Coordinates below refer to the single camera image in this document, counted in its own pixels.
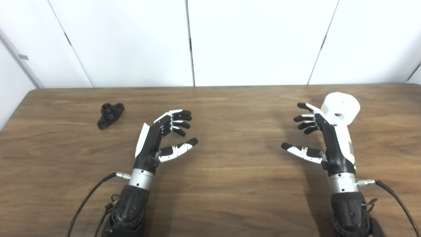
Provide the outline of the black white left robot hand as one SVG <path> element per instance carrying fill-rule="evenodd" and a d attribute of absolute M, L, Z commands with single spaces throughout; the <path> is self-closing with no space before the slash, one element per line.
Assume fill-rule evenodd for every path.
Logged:
<path fill-rule="evenodd" d="M 133 168 L 156 174 L 160 163 L 176 159 L 191 150 L 198 144 L 197 138 L 169 147 L 160 147 L 162 138 L 170 133 L 185 137 L 183 129 L 190 128 L 188 121 L 191 120 L 191 111 L 178 109 L 165 112 L 153 122 L 152 126 L 144 123 L 136 145 Z"/>

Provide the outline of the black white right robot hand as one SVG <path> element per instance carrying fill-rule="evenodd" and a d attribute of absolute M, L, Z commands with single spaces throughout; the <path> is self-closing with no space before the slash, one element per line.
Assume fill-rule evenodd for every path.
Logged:
<path fill-rule="evenodd" d="M 297 106 L 310 112 L 293 119 L 295 122 L 301 122 L 297 128 L 303 130 L 306 135 L 321 131 L 326 150 L 296 146 L 286 142 L 281 144 L 281 148 L 306 161 L 321 164 L 322 168 L 328 172 L 328 176 L 339 173 L 356 174 L 355 158 L 351 153 L 349 136 L 342 135 L 334 119 L 328 117 L 321 109 L 308 103 L 297 103 Z"/>

